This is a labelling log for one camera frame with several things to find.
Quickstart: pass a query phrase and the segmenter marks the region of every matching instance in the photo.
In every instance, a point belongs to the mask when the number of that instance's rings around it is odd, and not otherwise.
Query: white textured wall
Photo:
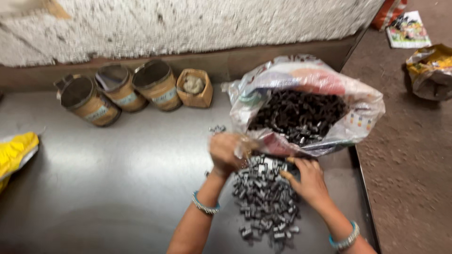
[[[0,19],[0,64],[48,65],[343,38],[384,0],[59,0],[72,19]]]

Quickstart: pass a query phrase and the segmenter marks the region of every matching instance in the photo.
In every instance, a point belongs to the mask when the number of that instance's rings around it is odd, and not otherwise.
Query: bamboo basket
[[[199,94],[188,94],[184,92],[184,83],[186,76],[195,76],[201,78],[206,84],[204,90]],[[207,72],[203,70],[184,69],[177,79],[177,94],[185,106],[196,108],[208,108],[212,102],[213,87],[210,83]]]

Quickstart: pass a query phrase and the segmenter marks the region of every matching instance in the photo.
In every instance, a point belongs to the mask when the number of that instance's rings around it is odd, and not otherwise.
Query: yellow plastic bag
[[[406,68],[415,95],[437,101],[452,98],[452,48],[421,48],[406,60]]]
[[[22,168],[38,151],[38,144],[39,139],[34,132],[0,140],[0,193],[11,174]]]

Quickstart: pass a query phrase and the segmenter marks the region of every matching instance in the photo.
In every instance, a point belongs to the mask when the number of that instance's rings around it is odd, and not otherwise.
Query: orange bag
[[[407,3],[408,0],[386,0],[371,25],[378,31],[383,31],[403,13]]]

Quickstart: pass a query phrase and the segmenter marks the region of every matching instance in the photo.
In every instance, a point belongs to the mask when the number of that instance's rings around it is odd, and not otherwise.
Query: bangle
[[[358,225],[354,221],[350,221],[350,223],[353,226],[353,232],[346,239],[339,241],[339,242],[334,242],[333,237],[330,235],[330,244],[338,252],[348,249],[350,246],[353,245],[353,243],[358,238],[358,235],[359,235]]]
[[[216,214],[220,210],[220,204],[218,202],[217,202],[217,206],[216,207],[206,207],[203,204],[201,204],[199,202],[198,198],[196,197],[197,194],[198,194],[198,191],[194,191],[192,193],[192,201],[193,201],[193,204],[195,204],[195,206],[199,210],[205,212],[206,214],[211,214],[211,215]]]

